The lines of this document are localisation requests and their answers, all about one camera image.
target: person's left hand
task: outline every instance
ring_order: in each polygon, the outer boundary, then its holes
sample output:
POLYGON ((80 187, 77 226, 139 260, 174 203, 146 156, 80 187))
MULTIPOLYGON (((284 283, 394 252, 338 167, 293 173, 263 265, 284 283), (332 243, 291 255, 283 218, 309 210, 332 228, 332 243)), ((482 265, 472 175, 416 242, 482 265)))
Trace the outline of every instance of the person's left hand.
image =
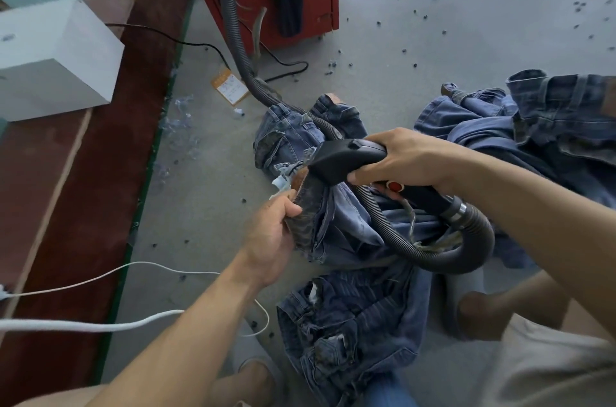
POLYGON ((266 202, 252 217, 244 236, 238 258, 261 288, 278 280, 293 251, 293 238, 285 217, 295 217, 302 212, 302 208, 291 201, 295 194, 291 189, 266 202))

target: white cord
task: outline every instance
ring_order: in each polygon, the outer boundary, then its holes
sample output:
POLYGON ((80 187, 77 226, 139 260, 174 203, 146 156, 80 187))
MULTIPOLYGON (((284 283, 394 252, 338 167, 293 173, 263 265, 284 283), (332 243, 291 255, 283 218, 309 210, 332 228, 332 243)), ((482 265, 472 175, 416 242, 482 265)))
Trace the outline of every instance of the white cord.
MULTIPOLYGON (((36 292, 24 292, 23 294, 11 294, 10 292, 5 291, 4 288, 0 285, 0 301, 17 297, 29 297, 30 295, 48 294, 50 292, 57 292, 58 290, 72 289, 74 287, 79 287, 83 284, 89 284, 90 282, 102 279, 103 277, 106 277, 109 274, 114 273, 115 271, 119 271, 122 268, 132 266, 133 264, 150 264, 152 266, 157 266, 159 268, 178 274, 214 274, 216 276, 220 275, 220 273, 214 271, 178 271, 175 269, 168 268, 167 266, 163 266, 162 264, 151 263, 150 261, 134 261, 132 263, 123 264, 115 269, 112 269, 109 272, 106 272, 105 274, 102 274, 92 279, 88 279, 87 281, 65 287, 58 287, 56 289, 37 290, 36 292)), ((266 325, 257 333, 242 335, 242 337, 254 337, 255 335, 259 335, 260 333, 263 333, 269 326, 269 313, 263 307, 263 305, 259 303, 258 300, 255 300, 254 302, 266 314, 266 325)), ((132 323, 116 323, 114 325, 98 325, 95 323, 82 323, 81 321, 63 321, 61 319, 0 319, 0 331, 76 331, 78 333, 115 333, 117 331, 126 331, 127 329, 134 329, 136 327, 147 325, 148 323, 162 317, 180 315, 183 312, 184 310, 163 311, 161 313, 157 313, 156 315, 148 316, 139 321, 134 321, 132 323)))

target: forearm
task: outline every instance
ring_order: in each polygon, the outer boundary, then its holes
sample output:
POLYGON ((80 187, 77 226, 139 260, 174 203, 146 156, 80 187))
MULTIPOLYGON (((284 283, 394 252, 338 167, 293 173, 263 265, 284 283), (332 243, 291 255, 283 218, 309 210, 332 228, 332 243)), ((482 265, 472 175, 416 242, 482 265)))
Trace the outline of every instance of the forearm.
POLYGON ((204 405, 258 292, 239 259, 88 406, 204 405))
POLYGON ((473 153, 458 171, 452 191, 616 335, 616 212, 487 155, 473 153))

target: gray floor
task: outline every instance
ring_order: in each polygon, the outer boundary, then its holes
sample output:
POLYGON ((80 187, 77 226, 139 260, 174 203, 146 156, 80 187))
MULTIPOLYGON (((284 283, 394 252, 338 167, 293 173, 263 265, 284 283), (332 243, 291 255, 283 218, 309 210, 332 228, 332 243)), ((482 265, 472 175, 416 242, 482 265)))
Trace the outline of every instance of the gray floor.
MULTIPOLYGON (((371 132, 412 126, 444 81, 479 89, 503 86, 507 76, 525 68, 543 68, 551 74, 613 73, 616 52, 608 47, 616 45, 616 3, 606 1, 340 0, 338 31, 321 42, 311 39, 280 52, 286 60, 310 61, 310 69, 297 83, 287 78, 274 85, 286 100, 304 107, 322 92, 335 92, 358 106, 371 132), (575 1, 587 4, 579 5, 576 12, 575 1), (334 59, 338 61, 335 73, 324 75, 327 63, 334 59)), ((203 0, 197 0, 187 39, 224 46, 203 0)), ((273 192, 252 159, 252 137, 264 108, 249 98, 240 104, 246 115, 235 119, 210 85, 219 68, 212 51, 184 49, 174 96, 195 96, 189 107, 192 133, 200 139, 199 156, 193 160, 184 151, 172 150, 169 139, 163 141, 158 162, 169 168, 169 176, 164 185, 158 178, 151 187, 134 260, 182 270, 221 270, 240 243, 245 219, 273 192)), ((263 74, 280 70, 268 62, 263 74)), ((291 288, 324 271, 294 256, 280 282, 264 290, 259 300, 274 315, 275 303, 291 288)), ((506 289, 528 274, 492 262, 486 271, 487 287, 506 289)), ((128 273, 118 322, 186 308, 211 281, 208 277, 181 281, 176 274, 135 266, 128 273)), ((405 370, 422 407, 465 405, 495 348, 493 343, 459 342, 446 336, 439 324, 441 300, 437 287, 421 355, 405 370)), ((264 322, 256 308, 250 317, 264 322)), ((104 379, 112 379, 170 322, 114 335, 104 379)), ((289 404, 315 405, 284 356, 275 321, 272 330, 276 333, 272 339, 260 340, 286 368, 289 404)))

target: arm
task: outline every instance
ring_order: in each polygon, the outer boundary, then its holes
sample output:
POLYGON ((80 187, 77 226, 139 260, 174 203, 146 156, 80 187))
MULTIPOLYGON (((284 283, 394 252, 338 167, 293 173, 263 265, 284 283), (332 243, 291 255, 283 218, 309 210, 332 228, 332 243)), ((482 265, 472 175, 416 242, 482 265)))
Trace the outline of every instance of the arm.
POLYGON ((293 240, 283 220, 301 212, 289 199, 294 193, 258 211, 229 266, 89 407, 205 404, 248 305, 288 263, 293 240))
POLYGON ((475 205, 616 337, 616 212, 525 169, 397 128, 367 139, 388 148, 349 181, 433 185, 475 205))

